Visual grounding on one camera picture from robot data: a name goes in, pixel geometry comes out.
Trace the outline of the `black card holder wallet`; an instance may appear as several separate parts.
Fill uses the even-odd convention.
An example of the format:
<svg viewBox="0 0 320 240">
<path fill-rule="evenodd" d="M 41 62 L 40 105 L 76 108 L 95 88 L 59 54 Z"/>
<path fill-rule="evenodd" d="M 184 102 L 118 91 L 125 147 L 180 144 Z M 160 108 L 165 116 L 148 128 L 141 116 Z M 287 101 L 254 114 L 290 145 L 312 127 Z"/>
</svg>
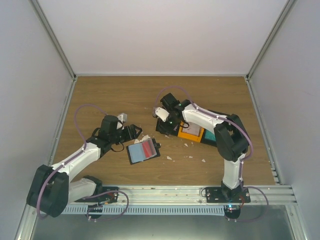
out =
<svg viewBox="0 0 320 240">
<path fill-rule="evenodd" d="M 154 155 L 153 157 L 150 157 L 148 159 L 145 158 L 145 154 L 143 151 L 143 147 L 142 147 L 142 143 L 145 141 L 149 141 L 151 140 L 153 142 L 155 151 L 156 151 L 156 155 Z M 145 162 L 147 160 L 150 159 L 154 159 L 154 158 L 158 158 L 161 156 L 159 149 L 161 148 L 161 144 L 156 142 L 156 140 L 154 138 L 149 138 L 147 140 L 144 140 L 142 142 L 139 143 L 134 143 L 131 144 L 129 146 L 126 147 L 126 152 L 128 155 L 128 159 L 131 165 L 135 165 L 138 163 L 142 163 Z"/>
</svg>

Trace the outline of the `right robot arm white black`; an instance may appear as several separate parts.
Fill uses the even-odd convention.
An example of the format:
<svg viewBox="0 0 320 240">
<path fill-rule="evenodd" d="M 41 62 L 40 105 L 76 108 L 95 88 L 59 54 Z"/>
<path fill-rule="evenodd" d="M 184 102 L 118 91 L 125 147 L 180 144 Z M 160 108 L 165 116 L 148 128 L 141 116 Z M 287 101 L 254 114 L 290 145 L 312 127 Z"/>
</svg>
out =
<svg viewBox="0 0 320 240">
<path fill-rule="evenodd" d="M 162 106 L 153 112 L 156 131 L 216 147 L 224 161 L 221 196 L 228 203 L 234 202 L 242 192 L 243 162 L 252 146 L 240 118 L 204 109 L 188 99 L 180 102 L 172 93 L 160 103 Z"/>
</svg>

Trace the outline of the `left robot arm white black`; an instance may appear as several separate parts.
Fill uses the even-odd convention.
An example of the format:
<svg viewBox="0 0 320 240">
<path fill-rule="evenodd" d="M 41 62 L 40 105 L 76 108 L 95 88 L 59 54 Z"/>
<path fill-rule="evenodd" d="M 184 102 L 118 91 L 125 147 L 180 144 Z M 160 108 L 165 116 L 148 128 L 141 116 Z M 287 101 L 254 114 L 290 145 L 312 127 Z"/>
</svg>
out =
<svg viewBox="0 0 320 240">
<path fill-rule="evenodd" d="M 69 203 L 89 199 L 92 202 L 104 202 L 103 183 L 96 177 L 86 175 L 78 181 L 74 178 L 87 166 L 113 150 L 113 145 L 123 146 L 137 139 L 142 128 L 131 124 L 124 125 L 126 114 L 106 115 L 100 127 L 76 152 L 53 165 L 41 165 L 37 168 L 31 183 L 26 203 L 36 208 L 37 213 L 58 217 Z"/>
</svg>

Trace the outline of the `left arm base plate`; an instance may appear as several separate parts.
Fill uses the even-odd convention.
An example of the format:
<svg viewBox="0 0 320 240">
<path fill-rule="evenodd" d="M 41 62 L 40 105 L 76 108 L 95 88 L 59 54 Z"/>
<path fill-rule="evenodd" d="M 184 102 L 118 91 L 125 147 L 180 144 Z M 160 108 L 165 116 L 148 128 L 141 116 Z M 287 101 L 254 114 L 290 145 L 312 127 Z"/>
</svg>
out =
<svg viewBox="0 0 320 240">
<path fill-rule="evenodd" d="M 101 196 L 96 196 L 93 198 L 81 198 L 79 200 L 77 200 L 77 202 L 79 203 L 96 203 L 96 204 L 112 204 L 112 203 L 116 203 L 118 201 L 118 191 L 119 187 L 117 186 L 103 186 L 102 190 L 96 190 L 94 192 L 94 196 L 104 193 L 104 192 L 108 192 L 105 193 Z"/>
</svg>

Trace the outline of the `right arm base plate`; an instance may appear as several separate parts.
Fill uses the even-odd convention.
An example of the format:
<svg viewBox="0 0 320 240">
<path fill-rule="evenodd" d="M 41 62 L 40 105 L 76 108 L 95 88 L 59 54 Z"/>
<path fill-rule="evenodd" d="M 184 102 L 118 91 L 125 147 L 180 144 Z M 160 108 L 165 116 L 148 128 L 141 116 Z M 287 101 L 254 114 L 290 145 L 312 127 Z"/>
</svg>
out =
<svg viewBox="0 0 320 240">
<path fill-rule="evenodd" d="M 229 190 L 222 187 L 205 187 L 204 195 L 207 203 L 250 203 L 251 197 L 249 190 L 243 190 L 240 186 Z"/>
</svg>

